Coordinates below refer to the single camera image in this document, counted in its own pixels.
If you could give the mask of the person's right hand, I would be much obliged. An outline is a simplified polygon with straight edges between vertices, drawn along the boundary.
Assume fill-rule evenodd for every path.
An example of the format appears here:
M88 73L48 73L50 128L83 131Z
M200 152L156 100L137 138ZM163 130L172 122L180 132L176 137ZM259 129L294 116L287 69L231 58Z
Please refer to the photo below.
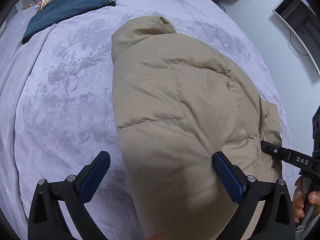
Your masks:
M292 207L295 223L298 223L300 218L304 217L304 200L305 197L302 194L302 179L299 177L295 183L295 192L293 195ZM312 205L315 205L314 212L311 218L316 218L319 215L319 206L320 206L320 193L319 191L313 191L308 195L308 200Z

